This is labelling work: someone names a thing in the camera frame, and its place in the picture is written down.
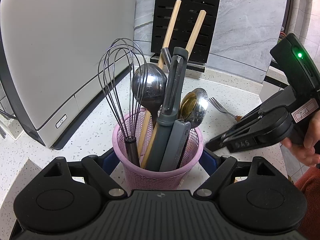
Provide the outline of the red sleeve forearm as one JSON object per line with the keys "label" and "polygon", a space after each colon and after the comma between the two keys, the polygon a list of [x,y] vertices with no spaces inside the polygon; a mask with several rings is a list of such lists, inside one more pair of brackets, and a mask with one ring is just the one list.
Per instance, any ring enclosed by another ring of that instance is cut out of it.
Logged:
{"label": "red sleeve forearm", "polygon": [[299,227],[299,231],[307,239],[319,239],[319,169],[310,167],[295,183],[295,186],[304,194],[308,204],[307,212]]}

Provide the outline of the person's right hand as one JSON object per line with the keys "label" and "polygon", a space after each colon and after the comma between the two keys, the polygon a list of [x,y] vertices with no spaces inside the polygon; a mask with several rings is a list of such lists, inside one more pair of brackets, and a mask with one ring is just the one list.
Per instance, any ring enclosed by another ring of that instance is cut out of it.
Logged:
{"label": "person's right hand", "polygon": [[289,138],[281,141],[295,158],[308,167],[316,167],[319,164],[319,154],[316,153],[315,145],[319,142],[319,111],[312,117],[306,132],[302,146],[295,145]]}

